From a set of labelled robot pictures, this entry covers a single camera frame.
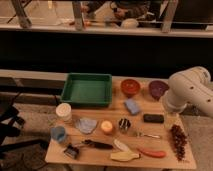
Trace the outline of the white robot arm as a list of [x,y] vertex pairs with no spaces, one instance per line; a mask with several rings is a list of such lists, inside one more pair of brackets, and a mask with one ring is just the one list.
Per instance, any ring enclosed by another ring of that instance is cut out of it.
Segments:
[[207,87],[210,81],[210,72],[201,66],[172,74],[168,79],[169,89],[162,97],[164,110],[181,113],[191,103],[213,118],[213,91]]

